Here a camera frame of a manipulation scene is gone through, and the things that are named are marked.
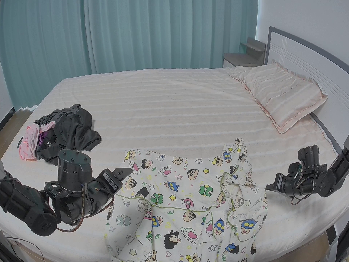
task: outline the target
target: striped pillowcase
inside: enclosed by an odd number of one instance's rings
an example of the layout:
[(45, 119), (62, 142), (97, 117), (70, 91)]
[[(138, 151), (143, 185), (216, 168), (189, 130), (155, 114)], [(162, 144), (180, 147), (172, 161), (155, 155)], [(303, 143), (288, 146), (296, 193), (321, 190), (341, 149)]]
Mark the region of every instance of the striped pillowcase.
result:
[(276, 62), (238, 66), (229, 74), (249, 91), (281, 134), (327, 99), (315, 80), (289, 72)]

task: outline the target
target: white fitted sheet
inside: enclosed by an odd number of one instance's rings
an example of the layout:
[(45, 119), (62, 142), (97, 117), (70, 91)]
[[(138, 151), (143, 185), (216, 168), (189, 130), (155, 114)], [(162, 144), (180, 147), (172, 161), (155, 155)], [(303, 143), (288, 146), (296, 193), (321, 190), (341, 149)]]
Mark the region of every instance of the white fitted sheet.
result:
[[(54, 109), (77, 103), (92, 114), (93, 129), (102, 137), (102, 142), (87, 152), (93, 176), (104, 168), (117, 167), (124, 151), (131, 148), (208, 157), (218, 155), (223, 145), (233, 143), (236, 137), (243, 138), (249, 149), (253, 179), (259, 186), (272, 183), (277, 172), (287, 174), (288, 165), (298, 161), (301, 147), (318, 144), (320, 162), (332, 163), (336, 154), (309, 116), (279, 134), (248, 91), (228, 75), (231, 69), (147, 69), (65, 79), (16, 135), (2, 158), (5, 169), (38, 190), (45, 181), (56, 180), (57, 167), (43, 160), (21, 160), (17, 143), (26, 125)], [(297, 206), (278, 193), (267, 192), (269, 212), (256, 238), (255, 261), (280, 257), (322, 234), (346, 211), (348, 195), (347, 180), (334, 195), (325, 199), (312, 195)], [(55, 231), (40, 237), (0, 211), (0, 229), (35, 243), (54, 261), (102, 262), (110, 261), (104, 241), (106, 216), (107, 211), (86, 219), (74, 233)]]

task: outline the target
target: pile of clothes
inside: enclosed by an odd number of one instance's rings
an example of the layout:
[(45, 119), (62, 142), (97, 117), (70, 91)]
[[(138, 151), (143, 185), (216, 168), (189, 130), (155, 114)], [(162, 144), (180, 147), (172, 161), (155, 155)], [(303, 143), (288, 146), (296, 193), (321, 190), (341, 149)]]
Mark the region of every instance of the pile of clothes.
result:
[(101, 142), (101, 136), (91, 127), (92, 115), (81, 105), (57, 109), (27, 126), (18, 143), (20, 158), (44, 159), (57, 166), (60, 150), (91, 151)]

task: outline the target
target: curtain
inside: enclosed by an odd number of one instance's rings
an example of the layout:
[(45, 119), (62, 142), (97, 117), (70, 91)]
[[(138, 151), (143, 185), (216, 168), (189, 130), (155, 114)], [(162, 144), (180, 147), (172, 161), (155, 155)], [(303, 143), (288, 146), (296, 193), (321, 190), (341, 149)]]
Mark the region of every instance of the curtain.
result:
[(0, 0), (0, 61), (15, 107), (62, 79), (217, 68), (255, 37), (258, 0)]

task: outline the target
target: wall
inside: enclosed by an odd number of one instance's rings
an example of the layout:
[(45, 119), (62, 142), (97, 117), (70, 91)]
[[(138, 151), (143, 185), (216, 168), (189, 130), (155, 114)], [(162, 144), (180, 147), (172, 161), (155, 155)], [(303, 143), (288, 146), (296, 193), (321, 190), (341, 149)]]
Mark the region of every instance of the wall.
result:
[(0, 122), (12, 109), (13, 105), (8, 94), (5, 78), (3, 76), (2, 67), (0, 64)]
[(259, 0), (256, 39), (269, 26), (301, 37), (349, 64), (349, 0)]

